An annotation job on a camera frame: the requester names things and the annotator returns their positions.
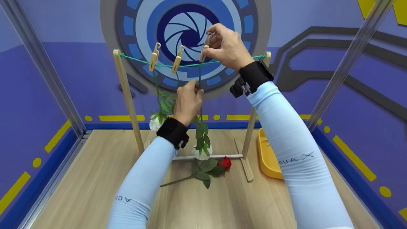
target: red rose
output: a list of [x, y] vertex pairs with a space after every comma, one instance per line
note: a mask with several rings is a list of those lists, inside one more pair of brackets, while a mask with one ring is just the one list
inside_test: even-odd
[[227, 156], [225, 156], [218, 162], [218, 165], [225, 167], [225, 170], [229, 171], [230, 167], [232, 166], [232, 162]]

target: artificial flower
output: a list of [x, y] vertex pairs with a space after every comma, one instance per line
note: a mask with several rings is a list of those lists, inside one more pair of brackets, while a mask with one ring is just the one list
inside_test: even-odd
[[225, 156], [222, 160], [218, 162], [218, 165], [225, 167], [225, 170], [229, 171], [230, 167], [232, 166], [232, 161], [230, 160], [230, 158]]
[[209, 156], [206, 155], [206, 153], [205, 153], [204, 150], [201, 151], [201, 155], [200, 155], [200, 154], [199, 154], [199, 150], [196, 150], [196, 149], [195, 149], [196, 146], [197, 146], [197, 145], [194, 145], [194, 147], [192, 148], [192, 153], [194, 154], [195, 158], [198, 159], [198, 160], [200, 160], [200, 161], [208, 160], [208, 159], [209, 159], [209, 156], [212, 155], [212, 146], [210, 146], [210, 147], [208, 148]]
[[151, 115], [150, 117], [150, 130], [154, 130], [157, 131], [161, 125], [164, 123], [164, 121], [162, 120], [162, 122], [160, 122], [158, 115]]

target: person's left hand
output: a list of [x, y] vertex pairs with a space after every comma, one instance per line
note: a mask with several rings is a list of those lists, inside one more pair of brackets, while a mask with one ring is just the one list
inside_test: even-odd
[[196, 80], [190, 80], [185, 86], [177, 89], [174, 118], [186, 127], [192, 122], [202, 107], [203, 89], [199, 89]]

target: yellow stripe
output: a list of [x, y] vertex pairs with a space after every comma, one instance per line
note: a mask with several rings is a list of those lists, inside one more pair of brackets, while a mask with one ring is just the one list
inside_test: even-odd
[[62, 136], [66, 133], [66, 131], [71, 127], [71, 123], [66, 121], [65, 124], [58, 130], [58, 132], [53, 136], [50, 142], [44, 147], [47, 153], [51, 152], [51, 150], [56, 146]]
[[228, 114], [226, 120], [249, 120], [249, 114]]
[[209, 116], [207, 114], [202, 115], [202, 120], [206, 121], [206, 120], [208, 120], [208, 118], [209, 118]]
[[0, 215], [3, 214], [7, 206], [13, 201], [17, 194], [21, 191], [27, 181], [30, 179], [30, 174], [24, 172], [20, 178], [14, 183], [10, 190], [0, 200]]
[[400, 213], [400, 215], [407, 221], [407, 207], [401, 209], [400, 211], [398, 211]]
[[[120, 121], [130, 121], [130, 115], [99, 115], [100, 121], [106, 122], [120, 122]], [[145, 121], [144, 115], [137, 115], [137, 121]]]
[[[311, 115], [310, 114], [300, 114], [300, 117], [301, 117], [302, 120], [308, 120], [311, 117]], [[322, 124], [322, 119], [319, 119], [317, 124], [321, 125]]]
[[398, 24], [407, 25], [407, 0], [397, 0], [394, 5], [394, 14]]
[[366, 178], [372, 182], [376, 179], [376, 175], [362, 162], [362, 160], [356, 156], [356, 154], [349, 149], [349, 147], [335, 135], [332, 139], [336, 145], [344, 152], [344, 154], [355, 164], [355, 166], [366, 176]]
[[374, 0], [358, 0], [363, 18], [366, 18], [374, 5]]

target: white horizontal bar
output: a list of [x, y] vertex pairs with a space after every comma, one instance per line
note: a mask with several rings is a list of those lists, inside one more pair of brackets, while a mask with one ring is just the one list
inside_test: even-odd
[[[238, 159], [238, 158], [243, 158], [243, 154], [224, 154], [224, 155], [211, 155], [209, 158], [212, 159], [222, 159], [225, 156], [227, 156], [230, 159]], [[176, 156], [174, 157], [173, 160], [175, 161], [183, 161], [183, 160], [193, 160], [195, 159], [195, 156]]]

